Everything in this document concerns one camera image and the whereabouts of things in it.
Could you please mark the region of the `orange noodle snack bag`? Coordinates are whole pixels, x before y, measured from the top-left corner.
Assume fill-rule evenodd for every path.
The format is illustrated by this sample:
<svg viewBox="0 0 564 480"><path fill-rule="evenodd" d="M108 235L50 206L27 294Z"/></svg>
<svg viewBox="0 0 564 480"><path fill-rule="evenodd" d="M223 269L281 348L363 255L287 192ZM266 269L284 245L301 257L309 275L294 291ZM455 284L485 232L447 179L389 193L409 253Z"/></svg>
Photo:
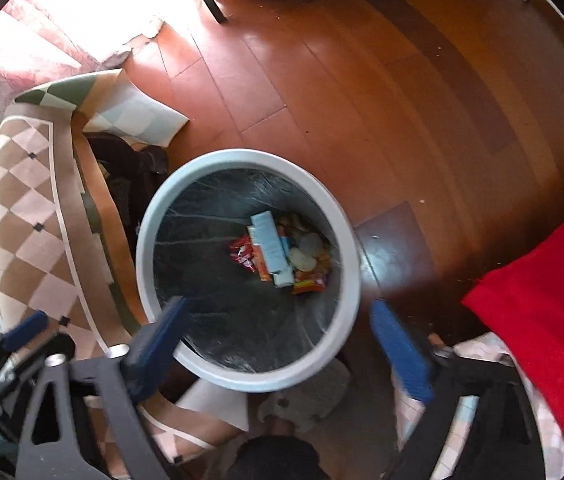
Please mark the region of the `orange noodle snack bag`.
<svg viewBox="0 0 564 480"><path fill-rule="evenodd" d="M293 252L290 255L290 263L294 275L294 295L323 292L326 289L331 273L331 257L328 254L309 257L302 252Z"/></svg>

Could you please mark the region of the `red cloth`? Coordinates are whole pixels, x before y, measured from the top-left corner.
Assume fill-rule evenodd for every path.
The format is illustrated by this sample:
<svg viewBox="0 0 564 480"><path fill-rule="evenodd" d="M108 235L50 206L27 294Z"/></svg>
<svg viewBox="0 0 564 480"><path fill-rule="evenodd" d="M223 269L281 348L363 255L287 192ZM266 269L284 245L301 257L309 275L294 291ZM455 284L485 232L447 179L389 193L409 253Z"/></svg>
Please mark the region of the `red cloth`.
<svg viewBox="0 0 564 480"><path fill-rule="evenodd" d="M512 351L564 437L564 222L526 256L486 274L462 302Z"/></svg>

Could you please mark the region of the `pink floral curtain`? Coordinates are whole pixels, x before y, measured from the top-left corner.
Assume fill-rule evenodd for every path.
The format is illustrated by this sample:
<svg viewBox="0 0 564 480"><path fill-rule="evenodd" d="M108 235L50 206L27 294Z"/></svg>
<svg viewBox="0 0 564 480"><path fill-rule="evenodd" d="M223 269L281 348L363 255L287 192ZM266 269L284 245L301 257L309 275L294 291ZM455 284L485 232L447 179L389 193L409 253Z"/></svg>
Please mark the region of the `pink floral curtain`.
<svg viewBox="0 0 564 480"><path fill-rule="evenodd" d="M18 94L117 68L156 38L178 0L8 0L0 8L0 115Z"/></svg>

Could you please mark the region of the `clear plastic lid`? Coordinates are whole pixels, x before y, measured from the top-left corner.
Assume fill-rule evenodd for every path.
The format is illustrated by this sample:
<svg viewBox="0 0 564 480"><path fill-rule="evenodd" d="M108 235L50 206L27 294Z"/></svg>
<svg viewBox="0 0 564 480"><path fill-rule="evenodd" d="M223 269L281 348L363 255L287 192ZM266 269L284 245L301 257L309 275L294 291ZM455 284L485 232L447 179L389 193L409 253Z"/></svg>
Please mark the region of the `clear plastic lid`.
<svg viewBox="0 0 564 480"><path fill-rule="evenodd" d="M310 272L317 266L318 258L323 251L324 246L319 234L313 232L299 234L291 242L288 261L296 270Z"/></svg>

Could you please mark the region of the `small red snack packet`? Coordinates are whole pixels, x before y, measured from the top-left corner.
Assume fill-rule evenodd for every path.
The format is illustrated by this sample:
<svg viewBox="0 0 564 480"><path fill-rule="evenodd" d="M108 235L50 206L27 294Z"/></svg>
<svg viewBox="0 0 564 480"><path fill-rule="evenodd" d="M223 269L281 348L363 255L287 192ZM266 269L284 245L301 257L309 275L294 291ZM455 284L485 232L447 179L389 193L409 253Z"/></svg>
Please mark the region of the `small red snack packet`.
<svg viewBox="0 0 564 480"><path fill-rule="evenodd" d="M243 268L250 270L252 273L257 272L254 248L248 234L239 237L229 244L229 256Z"/></svg>

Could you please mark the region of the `white round trash bin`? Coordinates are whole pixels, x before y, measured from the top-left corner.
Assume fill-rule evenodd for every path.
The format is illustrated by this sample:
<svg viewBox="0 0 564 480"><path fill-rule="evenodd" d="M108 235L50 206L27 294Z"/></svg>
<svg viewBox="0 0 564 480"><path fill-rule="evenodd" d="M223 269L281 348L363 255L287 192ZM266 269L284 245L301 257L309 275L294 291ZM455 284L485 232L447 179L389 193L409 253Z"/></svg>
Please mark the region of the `white round trash bin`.
<svg viewBox="0 0 564 480"><path fill-rule="evenodd" d="M324 240L321 292L263 281L233 257L255 214L296 216ZM229 148L187 162L142 219L136 275L146 316L186 303L176 360L199 378L243 392L295 386L343 348L361 295L358 244L343 208L313 174L270 153Z"/></svg>

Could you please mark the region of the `white blue milk carton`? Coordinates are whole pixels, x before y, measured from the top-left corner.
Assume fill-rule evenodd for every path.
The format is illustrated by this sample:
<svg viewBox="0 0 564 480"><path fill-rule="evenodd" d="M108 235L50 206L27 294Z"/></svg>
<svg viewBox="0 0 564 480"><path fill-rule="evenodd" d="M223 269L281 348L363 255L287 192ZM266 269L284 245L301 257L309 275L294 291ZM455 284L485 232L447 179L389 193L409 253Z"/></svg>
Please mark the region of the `white blue milk carton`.
<svg viewBox="0 0 564 480"><path fill-rule="evenodd" d="M294 271L286 258L282 240L270 211L250 217L255 232L256 244L260 247L266 268L276 287L294 284Z"/></svg>

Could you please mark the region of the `black fuzzy trousers legs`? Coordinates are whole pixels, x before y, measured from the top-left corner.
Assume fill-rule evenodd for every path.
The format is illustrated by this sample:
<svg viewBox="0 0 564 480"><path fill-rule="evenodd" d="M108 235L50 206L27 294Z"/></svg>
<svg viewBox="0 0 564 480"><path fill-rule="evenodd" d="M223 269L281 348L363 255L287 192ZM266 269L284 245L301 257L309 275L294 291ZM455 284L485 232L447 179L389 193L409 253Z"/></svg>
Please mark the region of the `black fuzzy trousers legs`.
<svg viewBox="0 0 564 480"><path fill-rule="evenodd" d="M321 480L330 476L322 469L314 447L293 436L261 436L240 446L226 479Z"/></svg>

